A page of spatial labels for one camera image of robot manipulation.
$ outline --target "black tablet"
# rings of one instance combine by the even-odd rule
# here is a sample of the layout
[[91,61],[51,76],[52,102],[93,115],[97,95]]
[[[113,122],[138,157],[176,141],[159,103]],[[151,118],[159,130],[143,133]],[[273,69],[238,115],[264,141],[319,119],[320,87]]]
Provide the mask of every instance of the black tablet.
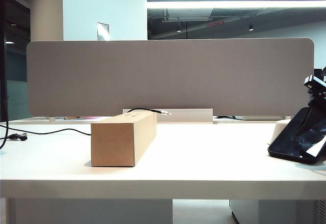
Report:
[[316,163],[325,148],[326,117],[298,135],[309,108],[302,108],[269,146],[270,156],[302,163]]

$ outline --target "fluorescent light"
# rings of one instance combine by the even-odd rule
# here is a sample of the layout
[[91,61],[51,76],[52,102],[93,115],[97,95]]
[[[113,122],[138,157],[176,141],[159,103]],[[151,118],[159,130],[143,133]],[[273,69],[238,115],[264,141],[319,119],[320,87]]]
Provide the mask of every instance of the fluorescent light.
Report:
[[326,8],[326,1],[199,1],[147,2],[148,9]]

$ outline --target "white desk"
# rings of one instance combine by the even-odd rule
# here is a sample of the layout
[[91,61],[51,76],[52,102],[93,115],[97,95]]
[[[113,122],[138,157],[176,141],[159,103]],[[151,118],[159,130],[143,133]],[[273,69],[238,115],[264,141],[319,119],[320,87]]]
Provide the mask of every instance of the white desk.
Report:
[[[12,125],[34,131],[90,125]],[[2,198],[326,199],[326,164],[272,158],[273,123],[161,124],[135,167],[90,167],[90,136],[28,135],[1,150]]]

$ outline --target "power cord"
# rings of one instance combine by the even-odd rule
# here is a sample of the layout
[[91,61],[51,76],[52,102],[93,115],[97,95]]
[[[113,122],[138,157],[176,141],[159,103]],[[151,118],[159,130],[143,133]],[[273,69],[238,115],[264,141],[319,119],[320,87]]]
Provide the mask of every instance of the power cord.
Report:
[[[170,112],[165,111],[165,110],[156,110],[156,109],[150,109],[150,108],[133,108],[133,109],[129,110],[128,112],[131,112],[131,111],[134,111],[134,110],[148,110],[148,111],[152,111],[152,112],[159,113],[159,114],[162,114],[162,115],[170,115],[171,114]],[[76,130],[76,129],[73,129],[73,128],[65,128],[65,129],[61,129],[61,130],[57,130],[57,131],[50,131],[50,132],[26,131],[26,130],[15,129],[15,128],[9,127],[9,122],[8,121],[6,121],[5,126],[0,125],[0,127],[4,127],[6,129],[5,137],[0,138],[0,139],[4,140],[3,143],[0,146],[0,149],[2,149],[4,147],[7,139],[20,139],[22,141],[25,141],[27,139],[26,133],[36,134],[36,135],[48,135],[48,134],[57,133],[57,132],[60,132],[60,131],[72,130],[72,131],[76,131],[76,132],[79,132],[79,133],[84,134],[84,135],[91,136],[91,134],[89,134],[89,133],[82,132],[82,131],[79,131],[79,130]],[[15,130],[15,131],[26,132],[26,133],[23,133],[23,134],[15,133],[15,134],[11,134],[11,135],[8,136],[9,129],[10,130]]]
[[2,149],[4,147],[4,145],[6,144],[6,140],[8,138],[8,132],[9,132],[9,122],[8,120],[6,121],[6,126],[3,126],[6,128],[6,134],[5,134],[5,137],[3,137],[4,141],[2,142],[1,146],[0,146],[0,149]]
[[128,112],[132,112],[134,110],[147,110],[147,111],[152,111],[154,113],[158,113],[158,114],[162,114],[162,115],[170,115],[171,113],[165,110],[157,110],[157,109],[151,109],[151,108],[133,108],[131,110],[129,110]]
[[30,133],[30,134],[36,134],[36,135],[47,135],[47,134],[57,133],[57,132],[60,132],[60,131],[66,131],[66,130],[76,131],[76,132],[79,132],[79,133],[81,133],[81,134],[88,135],[88,136],[91,135],[91,134],[89,134],[89,133],[82,132],[82,131],[78,131],[78,130],[73,129],[73,128],[65,128],[65,129],[61,129],[61,130],[58,130],[58,131],[50,131],[50,132],[33,132],[33,131],[26,131],[26,130],[21,130],[21,129],[15,129],[15,128],[11,128],[11,127],[8,127],[8,129],[10,129],[10,130],[15,130],[15,131],[27,132],[27,133]]
[[235,116],[216,116],[216,119],[223,119],[223,118],[234,119],[234,120],[243,121],[243,119],[238,119],[238,118],[235,117]]

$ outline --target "ceiling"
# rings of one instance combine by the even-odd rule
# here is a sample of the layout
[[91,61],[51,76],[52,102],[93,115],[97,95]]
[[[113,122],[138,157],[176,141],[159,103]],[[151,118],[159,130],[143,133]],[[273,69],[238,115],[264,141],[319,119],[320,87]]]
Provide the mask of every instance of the ceiling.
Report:
[[[230,1],[230,0],[148,0],[148,1]],[[234,37],[248,31],[248,26],[255,23],[261,30],[272,26],[284,27],[290,24],[302,24],[326,20],[325,10],[284,10],[284,9],[149,9],[149,39],[183,39],[205,37],[218,31],[223,38]]]

